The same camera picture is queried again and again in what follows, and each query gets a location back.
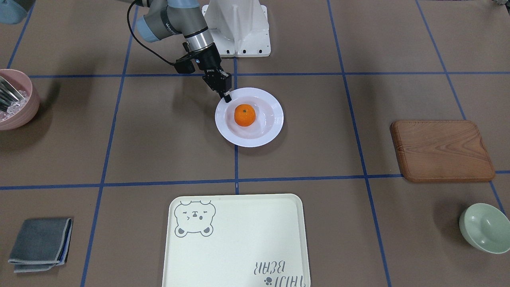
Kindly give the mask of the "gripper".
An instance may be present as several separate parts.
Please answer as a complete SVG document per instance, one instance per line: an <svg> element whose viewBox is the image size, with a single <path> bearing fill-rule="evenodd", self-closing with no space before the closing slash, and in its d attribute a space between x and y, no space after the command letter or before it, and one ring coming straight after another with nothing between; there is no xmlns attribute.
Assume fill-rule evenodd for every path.
<svg viewBox="0 0 510 287"><path fill-rule="evenodd" d="M231 102L232 76L222 68L222 57L216 44L212 43L210 46L196 51L188 47L187 52L196 61L198 68L204 72L202 78L208 87L218 94L222 94L224 102Z"/></svg>

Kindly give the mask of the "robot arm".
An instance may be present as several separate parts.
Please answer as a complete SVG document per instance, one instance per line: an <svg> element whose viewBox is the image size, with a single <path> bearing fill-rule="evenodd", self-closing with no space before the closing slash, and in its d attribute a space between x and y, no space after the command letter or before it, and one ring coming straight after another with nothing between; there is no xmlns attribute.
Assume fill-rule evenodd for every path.
<svg viewBox="0 0 510 287"><path fill-rule="evenodd" d="M167 61L179 74L204 72L202 79L224 102L231 102L232 76L222 68L222 57L213 40L202 9L196 0L129 0L129 7L147 7L135 24L145 42L153 43L173 35L184 37L186 54Z"/></svg>

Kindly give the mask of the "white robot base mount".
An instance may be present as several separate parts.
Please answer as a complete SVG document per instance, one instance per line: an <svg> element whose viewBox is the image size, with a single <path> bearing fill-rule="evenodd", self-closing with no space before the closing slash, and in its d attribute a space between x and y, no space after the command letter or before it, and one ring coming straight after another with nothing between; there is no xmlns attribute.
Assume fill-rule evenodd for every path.
<svg viewBox="0 0 510 287"><path fill-rule="evenodd" d="M222 58L271 55L266 6L258 0L211 0L202 14Z"/></svg>

